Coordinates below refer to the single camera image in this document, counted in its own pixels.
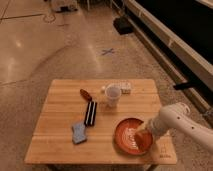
black panel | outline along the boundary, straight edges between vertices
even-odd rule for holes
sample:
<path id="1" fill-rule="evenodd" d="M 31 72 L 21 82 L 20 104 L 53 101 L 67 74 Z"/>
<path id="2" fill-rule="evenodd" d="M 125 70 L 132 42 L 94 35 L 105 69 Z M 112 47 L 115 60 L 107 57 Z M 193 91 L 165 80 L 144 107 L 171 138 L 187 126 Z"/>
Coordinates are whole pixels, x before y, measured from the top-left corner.
<path id="1" fill-rule="evenodd" d="M 213 104 L 213 92 L 128 8 L 128 16 L 146 33 L 146 35 L 169 57 L 170 61 L 193 84 L 193 87 L 206 99 L 211 105 Z"/>
<path id="2" fill-rule="evenodd" d="M 213 10 L 195 0 L 136 0 L 213 64 Z"/>

terrazzo floor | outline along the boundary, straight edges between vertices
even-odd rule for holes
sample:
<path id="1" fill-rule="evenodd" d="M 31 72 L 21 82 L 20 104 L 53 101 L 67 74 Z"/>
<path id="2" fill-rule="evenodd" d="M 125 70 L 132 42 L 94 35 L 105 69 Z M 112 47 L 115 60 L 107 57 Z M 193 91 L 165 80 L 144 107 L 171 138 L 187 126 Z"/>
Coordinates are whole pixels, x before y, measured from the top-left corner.
<path id="1" fill-rule="evenodd" d="M 105 3 L 79 6 L 77 12 L 55 14 L 43 0 L 0 0 L 0 171 L 48 171 L 26 165 L 29 146 L 42 104 L 53 79 L 151 78 L 163 105 L 188 104 L 196 122 L 207 123 L 154 57 L 132 33 L 120 36 L 117 17 Z M 102 55 L 113 48 L 114 53 Z M 213 156 L 192 139 L 172 130 L 178 163 L 156 170 L 211 171 Z M 74 165 L 64 170 L 139 171 L 142 166 Z"/>

table leg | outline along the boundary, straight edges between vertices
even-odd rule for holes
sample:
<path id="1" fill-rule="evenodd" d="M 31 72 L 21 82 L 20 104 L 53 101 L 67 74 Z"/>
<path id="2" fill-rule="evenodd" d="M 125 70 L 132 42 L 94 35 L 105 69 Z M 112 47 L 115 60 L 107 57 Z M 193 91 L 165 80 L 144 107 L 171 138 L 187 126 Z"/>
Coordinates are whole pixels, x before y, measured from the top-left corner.
<path id="1" fill-rule="evenodd" d="M 87 10 L 90 10 L 90 0 L 87 0 Z"/>
<path id="2" fill-rule="evenodd" d="M 148 169 L 146 169 L 146 171 L 152 171 L 152 170 L 155 170 L 155 168 L 157 167 L 158 165 L 157 164 L 152 164 L 149 166 Z"/>
<path id="3" fill-rule="evenodd" d="M 59 171 L 59 169 L 54 164 L 46 164 L 50 171 Z"/>

brown object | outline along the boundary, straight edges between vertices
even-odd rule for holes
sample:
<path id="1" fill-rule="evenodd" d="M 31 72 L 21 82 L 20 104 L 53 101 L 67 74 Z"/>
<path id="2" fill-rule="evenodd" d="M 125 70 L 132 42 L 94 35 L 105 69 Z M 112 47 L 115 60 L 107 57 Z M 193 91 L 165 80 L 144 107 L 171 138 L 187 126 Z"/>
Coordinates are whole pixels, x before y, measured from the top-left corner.
<path id="1" fill-rule="evenodd" d="M 140 151 L 147 152 L 153 144 L 152 134 L 147 130 L 136 132 L 134 140 Z"/>
<path id="2" fill-rule="evenodd" d="M 138 148 L 134 138 L 138 126 L 142 123 L 143 121 L 140 119 L 127 118 L 118 124 L 115 130 L 115 142 L 123 151 L 133 155 L 139 155 L 145 152 L 143 148 Z"/>
<path id="3" fill-rule="evenodd" d="M 122 95 L 116 108 L 106 105 L 103 85 L 129 81 L 131 94 Z M 98 102 L 95 127 L 86 130 L 88 141 L 72 143 L 70 126 L 85 116 L 87 102 L 79 96 L 85 89 Z M 25 163 L 28 164 L 176 164 L 170 135 L 162 136 L 143 156 L 129 156 L 117 147 L 114 131 L 118 123 L 130 117 L 146 122 L 161 108 L 151 79 L 54 80 L 32 135 Z"/>
<path id="4" fill-rule="evenodd" d="M 80 94 L 85 100 L 92 101 L 92 96 L 86 90 L 80 89 Z"/>

orange bowl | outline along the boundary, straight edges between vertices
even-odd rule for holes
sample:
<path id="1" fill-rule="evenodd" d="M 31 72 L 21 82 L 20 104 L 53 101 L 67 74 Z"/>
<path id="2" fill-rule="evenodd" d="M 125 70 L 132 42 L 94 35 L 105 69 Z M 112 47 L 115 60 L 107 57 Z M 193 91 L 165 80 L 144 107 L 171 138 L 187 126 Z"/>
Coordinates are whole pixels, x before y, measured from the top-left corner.
<path id="1" fill-rule="evenodd" d="M 143 123 L 142 120 L 136 118 L 127 118 L 122 120 L 116 127 L 115 130 L 115 142 L 123 151 L 132 155 L 142 155 L 146 153 L 148 148 L 152 145 L 152 136 L 144 136 L 147 148 L 138 147 L 138 142 L 136 143 L 135 136 L 138 126 Z"/>

